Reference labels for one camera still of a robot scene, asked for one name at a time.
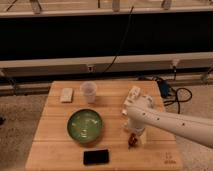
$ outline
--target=small brown object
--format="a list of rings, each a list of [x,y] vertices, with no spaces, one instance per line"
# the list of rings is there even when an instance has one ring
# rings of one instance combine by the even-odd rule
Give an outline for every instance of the small brown object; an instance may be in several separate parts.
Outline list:
[[[132,133],[129,137],[129,148],[134,147],[137,143],[138,139],[134,133]]]

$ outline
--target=black cable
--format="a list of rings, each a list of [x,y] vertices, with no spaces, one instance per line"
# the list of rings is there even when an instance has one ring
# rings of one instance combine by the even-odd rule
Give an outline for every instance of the black cable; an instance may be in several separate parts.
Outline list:
[[[173,66],[173,71],[174,71],[174,80],[176,80],[176,77],[177,77],[177,68],[176,68],[176,66]]]
[[[176,90],[171,88],[171,90],[174,93],[174,95],[173,95],[174,99],[164,101],[164,105],[169,106],[169,105],[172,105],[174,103],[177,103],[177,105],[178,105],[178,112],[177,113],[180,114],[180,104],[190,101],[192,99],[192,92],[189,89],[183,88],[183,87],[178,88]],[[184,100],[179,99],[179,92],[182,91],[182,90],[185,90],[189,94],[189,97],[187,99],[184,99]]]
[[[170,99],[170,100],[165,100],[164,101],[164,105],[165,106],[169,106],[169,105],[172,105],[174,103],[177,103],[178,105],[178,111],[177,113],[180,114],[180,110],[181,110],[181,103],[185,103],[185,102],[188,102],[192,99],[192,92],[187,89],[187,88],[184,88],[184,87],[181,87],[181,88],[178,88],[178,89],[174,89],[171,85],[169,85],[163,78],[161,77],[153,77],[152,80],[155,80],[157,82],[164,82],[167,84],[167,86],[169,87],[170,89],[170,95],[168,97],[170,98],[173,98],[173,99]],[[180,91],[186,91],[188,94],[189,94],[189,97],[187,99],[179,99],[179,93]]]
[[[134,6],[132,6],[132,8],[130,10],[129,17],[128,17],[128,23],[127,23],[127,26],[126,26],[126,30],[125,30],[124,36],[123,36],[123,38],[121,40],[119,49],[116,52],[115,57],[112,60],[112,62],[107,66],[107,68],[102,72],[102,74],[107,72],[112,67],[112,65],[115,63],[117,57],[120,55],[121,50],[123,49],[124,43],[126,42],[126,38],[127,38],[128,33],[129,33],[129,28],[130,28],[130,24],[131,24],[131,18],[132,18],[133,10],[134,10]]]

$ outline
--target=black wall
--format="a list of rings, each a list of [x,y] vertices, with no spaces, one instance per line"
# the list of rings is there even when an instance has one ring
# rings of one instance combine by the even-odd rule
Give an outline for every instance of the black wall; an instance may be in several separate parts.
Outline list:
[[[113,56],[128,15],[0,19],[0,60]],[[121,55],[213,51],[213,12],[134,14]]]

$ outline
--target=wall outlet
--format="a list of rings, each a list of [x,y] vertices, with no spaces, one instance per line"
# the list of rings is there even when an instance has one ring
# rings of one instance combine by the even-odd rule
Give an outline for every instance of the wall outlet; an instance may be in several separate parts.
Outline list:
[[[173,59],[172,60],[172,64],[171,64],[171,68],[177,68],[178,64],[180,63],[180,59]]]
[[[95,72],[95,65],[94,65],[94,64],[88,64],[88,65],[87,65],[87,71],[88,71],[89,73]]]

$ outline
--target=green bowl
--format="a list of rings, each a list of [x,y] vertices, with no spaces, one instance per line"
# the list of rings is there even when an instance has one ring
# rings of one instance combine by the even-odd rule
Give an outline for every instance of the green bowl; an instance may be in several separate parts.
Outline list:
[[[102,119],[96,111],[82,109],[70,117],[67,124],[67,131],[78,143],[87,144],[98,138],[102,127]]]

